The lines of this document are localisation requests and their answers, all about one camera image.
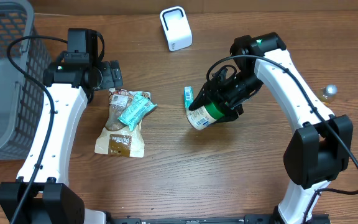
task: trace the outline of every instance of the plastic bin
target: plastic bin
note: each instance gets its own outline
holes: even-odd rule
[[[0,0],[0,160],[27,157],[42,111],[42,90],[6,58],[6,48],[14,39],[37,34],[33,23],[30,3]],[[41,39],[23,40],[11,54],[21,68],[42,81],[50,56]]]

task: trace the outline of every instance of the metal cap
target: metal cap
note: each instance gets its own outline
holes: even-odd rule
[[[326,96],[334,96],[336,93],[337,93],[337,88],[336,88],[336,85],[328,85],[324,91],[324,94]]]

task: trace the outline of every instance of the green and white cylindrical container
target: green and white cylindrical container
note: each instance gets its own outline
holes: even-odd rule
[[[195,129],[202,130],[224,116],[215,103],[190,111],[189,106],[193,102],[193,89],[191,86],[185,87],[184,96],[187,119]]]

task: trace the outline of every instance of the small bottle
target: small bottle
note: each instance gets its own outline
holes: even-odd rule
[[[328,85],[327,87],[321,88],[316,91],[317,98],[324,103],[324,105],[328,105],[335,100],[335,95],[337,93],[337,88],[335,85]]]
[[[224,116],[215,103],[201,106],[197,110],[190,111],[188,107],[193,102],[193,89],[185,87],[185,109],[189,123],[197,130],[202,130]]]

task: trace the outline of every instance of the wood grain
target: wood grain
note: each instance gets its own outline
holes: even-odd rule
[[[264,86],[233,123],[195,131],[183,110],[183,87],[197,92],[207,69],[229,55],[236,37],[275,31],[285,41],[312,89],[330,83],[339,93],[330,108],[354,125],[358,158],[358,11],[192,14],[193,45],[168,52],[158,15],[36,18],[42,35],[67,38],[69,27],[98,30],[106,60],[120,61],[124,87],[152,93],[158,108],[144,119],[142,159],[94,154],[108,118],[106,91],[97,92],[81,117],[70,160],[70,188],[87,208],[114,217],[233,217],[271,213],[289,178],[283,153],[288,121]],[[45,41],[53,56],[64,45]],[[23,161],[0,161],[0,182],[14,180]],[[332,187],[358,188],[353,165]],[[358,195],[324,193],[315,210],[333,223],[358,223]],[[0,208],[0,223],[7,223]]]
[[[35,12],[76,16],[159,14],[181,6],[186,13],[358,10],[358,0],[30,0]]]

